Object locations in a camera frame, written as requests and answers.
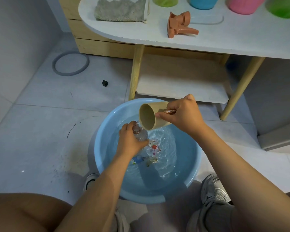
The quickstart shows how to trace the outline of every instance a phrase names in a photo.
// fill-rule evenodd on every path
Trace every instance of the tabletop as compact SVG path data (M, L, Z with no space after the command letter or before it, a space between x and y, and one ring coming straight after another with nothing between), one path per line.
M252 15L240 15L218 0L211 10L198 10L187 0L179 0L174 7L160 7L150 0L147 24L143 22L105 22L94 17L98 0L81 0L78 12L85 25L106 38L131 43L216 53L240 54L290 59L290 19L279 18L261 5ZM167 21L170 11L179 15L190 11L199 24L189 27L199 30L198 35L175 35L168 38ZM203 20L221 18L216 24Z

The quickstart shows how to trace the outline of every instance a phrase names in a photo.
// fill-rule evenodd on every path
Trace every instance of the person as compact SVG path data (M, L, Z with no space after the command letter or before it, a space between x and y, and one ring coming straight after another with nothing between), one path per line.
M192 215L187 231L290 232L290 194L256 171L205 124L194 97L170 102L168 109L176 109L176 113L156 116L189 134L219 176L211 174L203 181L203 207ZM0 194L0 232L110 231L128 163L148 144L136 140L134 124L123 125L111 164L99 177L89 177L85 193L73 207L45 195ZM119 218L120 227L115 231L124 230Z

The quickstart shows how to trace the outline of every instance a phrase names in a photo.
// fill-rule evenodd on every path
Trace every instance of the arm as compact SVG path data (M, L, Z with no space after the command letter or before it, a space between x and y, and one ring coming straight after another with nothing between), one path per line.
M201 146L253 231L290 231L290 198L205 124L192 95L170 102L167 109L176 109L176 113L156 116L176 125Z
M108 232L114 217L121 184L129 161L148 141L139 142L133 135L136 122L124 124L119 131L116 155L92 187L77 201L55 232Z

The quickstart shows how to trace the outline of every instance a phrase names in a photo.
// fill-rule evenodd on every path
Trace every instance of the cleaning cloth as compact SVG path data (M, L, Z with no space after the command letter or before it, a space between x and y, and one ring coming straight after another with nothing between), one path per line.
M149 14L149 0L98 0L95 18L114 22L144 22Z

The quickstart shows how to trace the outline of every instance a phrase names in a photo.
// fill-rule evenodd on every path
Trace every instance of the tile floor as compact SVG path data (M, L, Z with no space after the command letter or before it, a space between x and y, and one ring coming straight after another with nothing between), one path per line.
M66 34L0 124L0 192L34 192L74 204L86 176L96 171L94 133L112 109L127 101L132 61L89 56L89 67L81 74L56 75L52 60L71 49L77 46ZM77 70L83 62L80 55L66 56L57 69ZM109 85L103 87L102 80ZM226 121L217 112L223 107L205 103L199 107L206 123L229 146L281 190L290 191L290 154L260 149L244 97ZM202 155L195 181L174 201L147 206L118 203L132 231L185 231L190 215L201 206L200 181L213 172Z

